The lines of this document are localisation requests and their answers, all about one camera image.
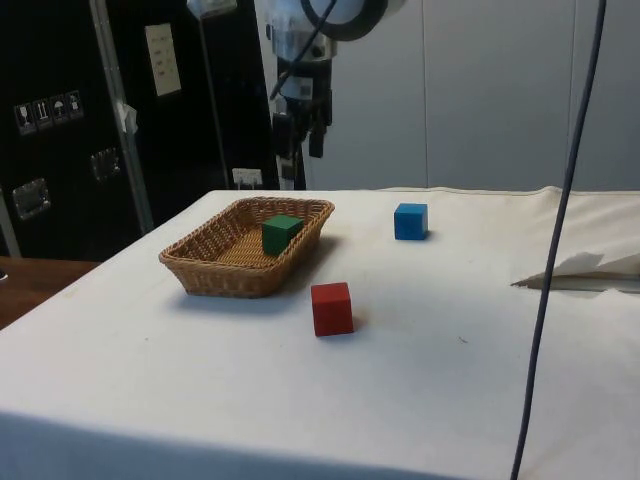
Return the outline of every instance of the wicker basket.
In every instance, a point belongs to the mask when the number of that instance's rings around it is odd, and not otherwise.
[[[316,246],[334,210],[322,200],[248,198],[233,203],[160,254],[190,295],[265,297]],[[304,228],[278,257],[262,251],[262,222],[279,214],[304,220]]]

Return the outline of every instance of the wooden table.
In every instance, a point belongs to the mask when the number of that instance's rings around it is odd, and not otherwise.
[[[15,322],[99,263],[0,257],[0,330]]]

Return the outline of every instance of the cable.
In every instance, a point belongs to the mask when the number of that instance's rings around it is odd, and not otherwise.
[[[580,142],[582,141],[582,132],[584,123],[589,109],[591,100],[591,92],[593,91],[593,83],[596,76],[598,66],[598,58],[600,56],[600,44],[602,42],[602,30],[604,26],[604,17],[607,9],[607,0],[600,0],[598,6],[598,16],[596,20],[596,30],[591,49],[591,60],[589,62],[589,71],[587,73],[587,83],[584,88],[578,120],[573,134],[571,144],[571,152],[569,154],[569,163],[565,173],[564,186],[562,188],[562,197],[560,198],[560,206],[558,207],[558,215],[556,224],[551,237],[551,246],[549,247],[549,258],[547,260],[547,268],[544,272],[544,283],[542,293],[540,295],[540,306],[538,308],[538,318],[533,333],[533,343],[531,345],[531,358],[529,359],[529,372],[527,375],[527,388],[525,392],[524,410],[522,412],[522,424],[520,427],[520,436],[518,438],[518,447],[516,449],[515,459],[513,461],[513,469],[511,470],[511,480],[517,480],[520,475],[520,465],[522,463],[522,455],[524,446],[527,441],[527,432],[529,431],[529,420],[531,418],[531,404],[533,402],[533,388],[536,379],[536,367],[538,364],[538,353],[540,351],[540,339],[542,338],[542,329],[544,327],[544,319],[547,312],[547,303],[549,301],[549,291],[551,290],[551,279],[553,277],[553,267],[556,263],[556,255],[558,253],[558,245],[560,236],[562,235],[562,225],[564,217],[567,213],[567,204],[569,203],[569,194],[573,186],[573,177],[576,171],[576,163],[578,152],[580,150]]]
[[[307,54],[307,52],[313,45],[313,42],[316,41],[316,38],[320,34],[320,30],[322,30],[322,27],[324,27],[324,24],[327,23],[327,18],[329,18],[329,15],[331,15],[331,12],[333,11],[333,7],[336,6],[337,2],[338,0],[331,0],[331,3],[329,3],[326,10],[322,14],[322,17],[320,17],[320,19],[318,20],[317,25],[313,29],[313,33],[307,39],[307,42],[302,47],[302,50],[300,50],[300,53],[298,54],[298,56],[293,59],[293,62],[291,62],[287,71],[284,72],[282,75],[280,75],[280,78],[278,78],[276,85],[273,87],[273,90],[271,91],[271,95],[269,95],[269,100],[273,100],[274,98],[276,98],[276,95],[280,93],[280,90],[282,90],[282,87],[284,86],[284,84],[287,82],[287,80],[289,80],[289,77],[291,77],[291,75],[296,70],[296,68],[298,68],[298,65],[300,65],[300,62],[302,62],[302,59],[304,58],[304,56]]]

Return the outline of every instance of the label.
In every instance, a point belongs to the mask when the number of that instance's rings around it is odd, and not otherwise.
[[[56,124],[64,123],[69,120],[69,110],[64,101],[64,95],[56,95],[51,97],[49,104],[51,105],[51,113],[53,121]]]
[[[82,106],[82,99],[80,98],[80,92],[76,90],[74,92],[67,93],[66,100],[67,100],[67,110],[69,112],[69,117],[71,118],[84,117],[84,107]]]
[[[313,100],[313,78],[289,77],[280,90],[283,97]]]
[[[173,46],[171,24],[151,25],[145,27],[149,57],[156,85],[156,95],[162,97],[182,90],[180,73]]]
[[[36,123],[40,130],[49,128],[53,125],[53,117],[51,114],[51,107],[49,106],[49,99],[38,100],[33,102],[33,113],[36,118]]]
[[[30,133],[35,133],[38,131],[38,127],[36,126],[36,121],[33,118],[33,110],[31,109],[30,103],[25,103],[24,105],[17,105],[13,109],[16,116],[16,124],[18,125],[18,130],[20,131],[20,135],[29,135]]]

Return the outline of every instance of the paper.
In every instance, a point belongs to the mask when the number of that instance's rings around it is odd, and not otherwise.
[[[123,133],[131,131],[135,135],[138,131],[138,111],[135,108],[126,103],[118,102],[118,119]]]
[[[145,33],[158,97],[179,92],[182,85],[173,47],[171,24],[145,27]]]

